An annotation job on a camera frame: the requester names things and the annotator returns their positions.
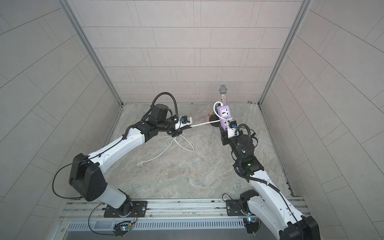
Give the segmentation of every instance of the marble floor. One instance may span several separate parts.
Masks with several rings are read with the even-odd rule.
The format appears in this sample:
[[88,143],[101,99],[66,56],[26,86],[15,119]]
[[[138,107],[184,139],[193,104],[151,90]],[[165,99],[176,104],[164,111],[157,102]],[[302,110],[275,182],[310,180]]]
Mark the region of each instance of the marble floor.
[[[165,103],[174,112],[173,103]],[[291,196],[280,160],[277,158],[264,118],[257,104],[229,104],[237,123],[245,123],[255,130],[259,144],[255,156],[264,166],[272,181],[285,196]],[[211,104],[178,104],[179,116],[188,115],[194,124],[205,122]],[[140,120],[149,104],[126,104],[111,140],[121,136],[126,127]],[[172,141],[165,132],[133,149],[118,160],[104,174],[108,184],[129,194],[134,199],[144,198],[218,198],[223,193],[239,197],[251,189],[245,179],[233,170],[229,145],[223,146],[218,127],[210,124],[193,127],[183,132],[194,146],[189,152],[173,143],[157,159],[136,166],[162,152]],[[177,141],[190,148],[181,137]]]

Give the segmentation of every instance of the electrical outlet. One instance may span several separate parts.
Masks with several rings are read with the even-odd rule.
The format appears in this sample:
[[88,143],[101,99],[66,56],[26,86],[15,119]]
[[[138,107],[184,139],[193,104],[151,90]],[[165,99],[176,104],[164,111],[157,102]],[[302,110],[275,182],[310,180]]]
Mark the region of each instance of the electrical outlet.
[[229,115],[229,108],[220,109],[220,111],[222,117],[226,117]]

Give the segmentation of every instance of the robotic arm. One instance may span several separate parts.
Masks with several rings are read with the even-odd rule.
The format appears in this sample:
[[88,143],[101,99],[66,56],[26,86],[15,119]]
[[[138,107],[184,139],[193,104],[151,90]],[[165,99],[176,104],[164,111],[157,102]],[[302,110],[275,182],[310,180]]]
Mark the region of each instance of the robotic arm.
[[[77,155],[73,159],[69,184],[74,187],[87,201],[98,200],[108,204],[119,216],[127,216],[131,212],[131,198],[119,189],[109,186],[103,173],[117,160],[135,147],[156,136],[159,131],[178,136],[182,130],[191,128],[192,118],[179,118],[177,105],[176,115],[166,118],[172,111],[163,104],[154,104],[156,99],[169,93],[159,94],[152,102],[151,109],[143,118],[127,128],[125,134],[100,150],[88,156]],[[235,119],[230,117],[227,105],[218,108],[222,118],[220,135],[223,145],[229,144],[236,159],[234,170],[242,178],[247,179],[253,187],[240,195],[239,203],[245,215],[255,214],[272,231],[277,239],[314,239],[320,240],[319,228],[313,217],[304,217],[280,193],[273,184],[264,167],[254,156],[255,146],[248,126],[237,126]]]

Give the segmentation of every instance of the wall tile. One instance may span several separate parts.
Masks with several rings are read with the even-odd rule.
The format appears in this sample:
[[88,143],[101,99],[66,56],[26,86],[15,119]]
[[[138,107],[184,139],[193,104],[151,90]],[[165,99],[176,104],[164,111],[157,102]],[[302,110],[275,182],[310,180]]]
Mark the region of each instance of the wall tile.
[[37,21],[1,34],[0,46],[0,72],[8,80],[56,47]]
[[207,101],[206,94],[174,94],[173,96],[178,103],[201,103]]
[[284,80],[288,89],[292,91],[302,74],[290,58],[286,57],[280,67],[279,75]]
[[95,129],[100,128],[106,115],[107,113],[103,110],[100,104],[97,104],[95,109],[89,116],[87,122],[81,129],[78,137],[90,146],[97,133]]
[[379,133],[373,138],[362,143],[361,146],[376,163],[382,172],[384,172],[384,132]]
[[368,99],[384,89],[384,53],[347,31],[339,29],[322,56]]
[[327,146],[371,221],[383,221],[384,175],[350,132]]
[[107,48],[154,48],[152,28],[99,27]]
[[154,94],[151,83],[116,83],[121,94]]
[[44,19],[61,43],[75,35],[74,30],[61,9],[45,15]]
[[172,82],[169,67],[131,67],[136,82]]
[[300,5],[300,2],[263,2],[256,27],[290,28]]
[[297,35],[311,48],[317,50],[333,23],[312,11],[308,11]]
[[290,126],[285,113],[282,113],[279,119],[276,120],[276,124],[279,127],[281,136],[287,146],[288,152],[291,155],[292,160],[296,160],[300,157],[304,151],[292,129]]
[[131,13],[134,26],[141,26],[139,16],[137,15],[135,1],[127,1],[129,12]]
[[297,90],[300,88],[300,86],[303,84],[303,82],[304,82],[305,80],[308,80],[308,79],[306,79],[305,76],[304,76],[304,74],[302,74],[302,75],[300,76],[299,80],[297,81],[297,83],[295,84],[295,86],[293,87],[293,89],[291,90],[291,93],[292,93],[293,95],[296,94]]
[[239,66],[243,50],[240,48],[202,48],[201,66]]
[[[359,200],[350,187],[327,193],[327,197],[335,210],[348,239],[377,239],[380,236],[361,207]],[[359,216],[359,227],[356,227],[353,217]]]
[[56,211],[57,209],[55,208],[36,204],[35,208],[31,212],[31,215],[53,218],[55,216]]
[[194,26],[193,2],[136,1],[135,5],[141,26]]
[[369,34],[364,38],[364,41],[373,44],[384,32],[384,18],[381,18],[380,21],[375,25],[375,27],[369,32]]
[[341,137],[344,133],[348,131],[348,128],[342,123],[337,126],[332,132],[323,137],[322,141],[324,146],[328,146],[330,143]]
[[376,107],[381,108],[384,106],[384,90],[374,97],[371,102],[376,105]]
[[153,28],[158,48],[209,48],[210,34],[210,28]]
[[224,82],[256,82],[262,68],[258,67],[224,67]]
[[24,74],[48,93],[80,61],[76,48],[67,41],[27,68]]
[[253,48],[249,49],[247,67],[273,67],[280,54],[279,48]]
[[213,82],[213,83],[200,83],[200,94],[218,93],[220,85],[225,84],[228,88],[227,93],[232,94],[235,88],[234,82]]
[[84,26],[133,26],[126,1],[73,1]]
[[299,37],[295,38],[288,56],[310,83],[316,80],[327,65],[327,62]]
[[57,2],[50,0],[6,0],[0,3],[0,15],[15,28],[59,8]]
[[61,44],[60,40],[57,38],[56,34],[52,31],[52,28],[45,21],[44,17],[39,17],[36,21],[40,24],[40,26],[44,29],[45,33],[52,40],[54,45],[57,47]]
[[75,142],[75,144],[76,144],[77,146],[81,147],[81,149],[83,149],[84,152],[87,152],[87,151],[88,151],[89,146],[88,146],[85,142],[83,142],[83,140],[81,140],[80,138],[77,137],[76,140],[75,140],[74,142]]
[[2,33],[7,32],[11,30],[12,27],[0,16],[0,30]]
[[120,107],[118,105],[113,105],[107,115],[105,116],[103,123],[101,124],[99,131],[95,136],[95,140],[104,146],[104,142],[107,139],[108,133],[111,129],[111,126],[116,118],[117,113],[119,112]]
[[384,130],[383,113],[330,65],[313,86],[360,143]]
[[320,138],[341,124],[340,119],[308,80],[304,80],[295,94],[295,99]]
[[258,48],[264,30],[264,28],[212,28],[210,47]]
[[98,75],[80,95],[78,102],[91,114],[107,89],[104,80]]
[[113,83],[129,83],[134,82],[130,79],[125,67],[106,67],[105,71],[109,79]]
[[61,121],[86,86],[72,70],[45,97],[39,105],[50,115]]
[[292,125],[303,111],[284,82],[277,91],[276,98],[283,108],[289,123]]
[[253,6],[254,2],[202,1],[201,26],[248,27]]
[[384,236],[384,221],[374,222],[373,225],[375,226],[376,230],[379,232],[380,236]]
[[101,37],[97,27],[83,27],[83,31],[94,48],[105,48],[103,38]]
[[48,162],[47,160],[42,159],[39,156],[35,156],[32,159],[30,164],[34,165],[35,167],[41,168],[43,170],[46,170],[47,172],[50,172],[52,174],[55,174],[57,169],[58,169],[57,165],[55,165],[55,164],[53,164],[51,162]]
[[282,48],[290,28],[266,28],[260,48]]
[[215,82],[217,67],[176,67],[178,82]]
[[364,39],[383,16],[383,8],[384,2],[375,0],[367,2],[326,1],[319,14],[353,35]]
[[44,93],[24,74],[0,88],[0,139],[3,139],[44,97]]
[[78,102],[76,101],[73,105],[77,110],[79,110],[79,112],[85,117],[85,118],[89,118],[89,113],[87,112],[87,110],[85,110],[85,108]]
[[245,67],[245,63],[247,62],[248,52],[249,52],[249,48],[243,49],[243,54],[241,56],[240,65],[239,65],[240,67]]
[[324,40],[321,42],[319,48],[316,50],[316,52],[320,55],[323,54],[325,48],[328,46],[329,42],[332,40],[332,38],[335,36],[336,32],[339,30],[339,27],[337,25],[333,25],[327,35],[325,36]]
[[324,234],[327,238],[342,238],[347,237],[345,235],[344,229],[341,225],[331,226],[331,227],[323,227]]
[[308,160],[307,155],[305,155],[305,153],[303,153],[300,157],[298,157],[296,160],[293,161],[293,164],[295,165],[295,167],[298,167],[298,166],[300,166],[300,164],[302,164],[303,162],[305,162],[307,160]]
[[296,128],[295,134],[321,184],[341,176],[337,165],[308,119]]
[[333,211],[309,161],[298,166],[297,172],[300,175],[308,198],[314,206],[318,224],[322,227],[340,225],[338,217]]
[[152,66],[194,66],[193,48],[150,48]]
[[37,156],[59,165],[85,122],[86,118],[75,107],[71,107],[41,147]]
[[194,94],[195,83],[157,83],[159,92]]
[[307,116],[302,112],[302,114],[300,114],[300,116],[292,123],[292,129],[295,130],[306,118]]
[[193,10],[194,10],[194,27],[200,27],[201,26],[201,1],[194,1],[193,2]]
[[27,220],[52,177],[53,174],[33,165],[28,165],[0,203],[2,213],[0,223],[3,226],[1,234],[4,239],[16,238],[21,226]]
[[345,181],[345,178],[343,176],[340,176],[323,183],[321,186],[323,187],[325,193],[329,193],[342,187],[348,186],[348,183],[347,181]]
[[87,51],[85,50],[84,46],[80,42],[80,39],[78,38],[77,35],[75,35],[71,38],[71,42],[74,45],[74,47],[76,48],[77,52],[80,54],[82,59],[85,58],[86,56],[88,56]]
[[108,67],[146,66],[140,48],[99,48]]
[[[146,94],[146,95],[136,94],[136,95],[128,95],[128,96],[130,97],[129,99],[131,99],[131,101],[134,103],[151,103],[153,99],[156,97],[156,95],[154,94]],[[168,98],[167,96],[163,95],[158,98],[158,101],[159,103],[161,102],[166,103],[168,102]]]
[[1,196],[5,196],[11,189],[53,129],[35,113],[30,112],[0,142],[2,159],[8,159],[1,163],[0,168]]
[[[72,146],[69,148],[69,150],[66,151],[66,155],[60,164],[59,168],[62,168],[63,166],[73,162],[73,158],[83,153],[84,155],[87,155],[86,152],[84,152],[83,149],[81,149],[76,144],[72,144]],[[68,188],[71,186],[68,183],[68,176],[70,175],[71,168],[65,167],[63,168],[56,176],[55,179],[55,192],[61,196],[64,196],[67,192]],[[49,182],[47,188],[45,189],[44,193],[41,195],[40,200],[37,204],[46,206],[46,207],[52,207],[52,208],[59,208],[61,202],[63,199],[57,197],[53,191],[52,191],[52,180]]]
[[246,83],[241,82],[238,94],[262,94],[266,83]]
[[56,120],[52,115],[50,115],[47,111],[45,111],[39,105],[36,105],[32,111],[36,113],[39,117],[41,117],[44,121],[49,123],[52,127],[56,127],[59,124],[59,121]]
[[278,151],[280,152],[280,156],[282,159],[282,162],[285,166],[285,170],[287,171],[287,177],[291,180],[291,182],[296,182],[300,179],[297,170],[295,168],[295,165],[293,164],[292,158],[288,152],[287,147],[285,146],[283,137],[280,134],[280,131],[277,130],[275,133],[273,133],[273,138],[276,144],[276,147]]

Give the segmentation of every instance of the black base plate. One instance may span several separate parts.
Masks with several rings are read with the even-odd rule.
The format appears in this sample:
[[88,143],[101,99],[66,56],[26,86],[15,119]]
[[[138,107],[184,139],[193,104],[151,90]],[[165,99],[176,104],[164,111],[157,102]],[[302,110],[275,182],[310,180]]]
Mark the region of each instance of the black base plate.
[[[132,207],[134,207],[137,210],[137,217],[144,217],[145,212],[147,211],[147,201],[132,201]],[[121,217],[119,216],[114,209],[104,208],[104,217]],[[131,211],[127,216],[123,217],[134,217],[135,213]]]
[[227,215],[228,216],[254,216],[254,214],[246,215],[241,211],[239,200],[225,200],[225,203],[227,204]]

